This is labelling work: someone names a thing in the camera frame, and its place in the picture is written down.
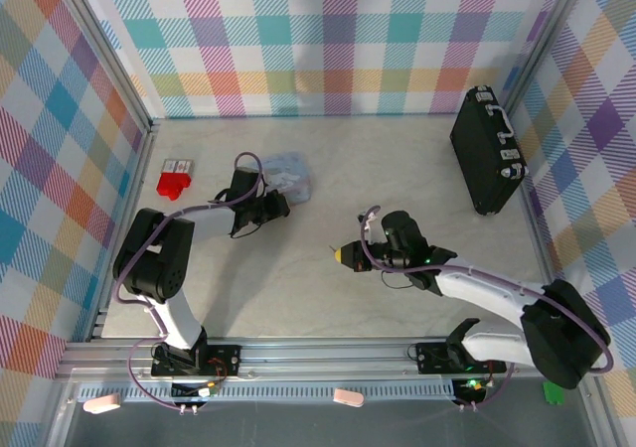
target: red object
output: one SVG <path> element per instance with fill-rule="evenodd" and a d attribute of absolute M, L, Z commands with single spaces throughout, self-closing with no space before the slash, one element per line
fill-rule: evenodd
<path fill-rule="evenodd" d="M 166 160 L 157 183 L 157 194 L 176 201 L 192 182 L 192 161 Z"/>

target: black case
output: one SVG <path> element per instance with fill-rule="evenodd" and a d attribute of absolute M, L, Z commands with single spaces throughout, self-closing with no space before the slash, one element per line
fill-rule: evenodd
<path fill-rule="evenodd" d="M 450 140 L 475 211 L 482 216 L 498 213 L 528 167 L 490 86 L 475 86 L 466 93 Z"/>

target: plaid wall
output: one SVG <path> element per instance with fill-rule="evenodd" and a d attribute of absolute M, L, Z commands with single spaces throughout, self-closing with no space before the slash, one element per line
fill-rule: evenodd
<path fill-rule="evenodd" d="M 507 73 L 542 3 L 89 1 L 149 110 L 172 117 L 454 112 Z"/>
<path fill-rule="evenodd" d="M 498 94 L 498 99 L 500 103 L 504 103 L 506 101 L 506 99 L 508 98 L 508 95 L 510 94 L 511 89 L 517 83 L 521 69 L 523 68 L 524 64 L 528 60 L 528 57 L 530 56 L 530 54 L 533 52 L 535 48 L 535 44 L 537 42 L 537 38 L 539 37 L 542 30 L 544 29 L 544 26 L 546 25 L 546 23 L 548 22 L 550 12 L 552 11 L 556 2 L 557 0 L 544 1 L 544 4 L 541 7 L 541 11 L 539 12 L 539 15 L 537 16 L 537 20 L 535 20 L 535 23 L 533 24 L 531 31 L 528 33 L 528 36 L 526 37 L 526 41 L 524 42 L 521 50 L 519 51 L 519 54 L 517 55 L 517 59 L 515 60 L 513 67 L 508 73 L 508 77 L 506 78 L 506 81 L 504 82 L 504 86 Z"/>
<path fill-rule="evenodd" d="M 0 446 L 30 446 L 141 131 L 61 0 L 0 0 Z"/>
<path fill-rule="evenodd" d="M 636 0 L 578 0 L 513 122 L 556 270 L 609 327 L 636 445 Z"/>

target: white floor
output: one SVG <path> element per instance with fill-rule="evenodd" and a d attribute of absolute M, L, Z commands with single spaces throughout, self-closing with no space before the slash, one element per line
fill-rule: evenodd
<path fill-rule="evenodd" d="M 311 200 L 254 235 L 193 246 L 184 290 L 210 336 L 381 337 L 447 335 L 472 316 L 466 303 L 414 288 L 391 290 L 378 272 L 354 273 L 331 246 L 359 236 L 356 215 L 406 210 L 429 243 L 476 265 L 541 281 L 519 197 L 496 216 L 478 216 L 448 140 L 453 117 L 167 120 L 141 191 L 139 208 L 165 212 L 211 199 L 227 187 L 241 151 L 304 154 Z M 194 182 L 175 203 L 155 192 L 166 158 L 196 162 Z M 399 275 L 390 278 L 402 284 Z M 102 335 L 156 335 L 139 308 L 111 304 Z"/>

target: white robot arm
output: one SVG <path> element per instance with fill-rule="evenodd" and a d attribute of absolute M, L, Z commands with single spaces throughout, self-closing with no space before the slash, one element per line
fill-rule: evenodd
<path fill-rule="evenodd" d="M 217 196 L 231 207 L 216 207 L 165 222 L 164 214 L 143 209 L 137 213 L 113 265 L 117 279 L 133 256 L 137 256 L 150 234 L 165 224 L 153 241 L 154 249 L 142 252 L 123 279 L 123 286 L 148 306 L 163 340 L 153 350 L 153 370 L 165 368 L 176 375 L 205 373 L 215 355 L 208 346 L 205 329 L 196 320 L 181 290 L 186 277 L 190 248 L 198 231 L 204 237 L 234 235 L 252 223 L 266 224 L 289 215 L 284 196 L 276 190 L 257 196 L 248 194 L 258 184 L 259 174 L 236 168 L 231 186 Z"/>
<path fill-rule="evenodd" d="M 599 341 L 609 345 L 603 326 L 566 281 L 524 283 L 521 290 L 513 290 L 511 286 L 519 286 L 516 280 L 476 269 L 456 253 L 428 245 L 404 211 L 386 215 L 382 226 L 387 242 L 367 243 L 363 248 L 357 240 L 337 250 L 336 259 L 354 271 L 384 267 L 405 272 L 415 288 L 467 301 L 499 317 L 496 322 L 465 320 L 448 336 L 448 356 L 459 367 L 485 361 L 519 363 L 534 366 L 562 387 L 575 388 L 600 357 Z M 571 312 L 596 340 L 555 304 Z"/>

